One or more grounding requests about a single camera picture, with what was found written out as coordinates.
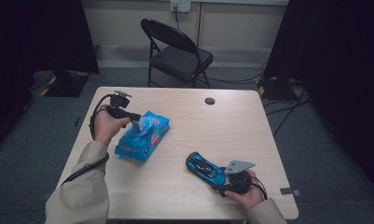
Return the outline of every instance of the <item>jacket sleeve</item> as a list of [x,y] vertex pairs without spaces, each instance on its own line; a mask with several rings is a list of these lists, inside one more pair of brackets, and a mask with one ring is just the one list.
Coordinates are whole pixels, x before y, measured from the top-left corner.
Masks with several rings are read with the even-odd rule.
[[[89,142],[72,173],[103,158],[107,146]],[[46,223],[105,223],[108,190],[104,182],[105,163],[56,189],[46,204]]]
[[247,216],[252,224],[286,224],[283,214],[272,198],[248,210]]

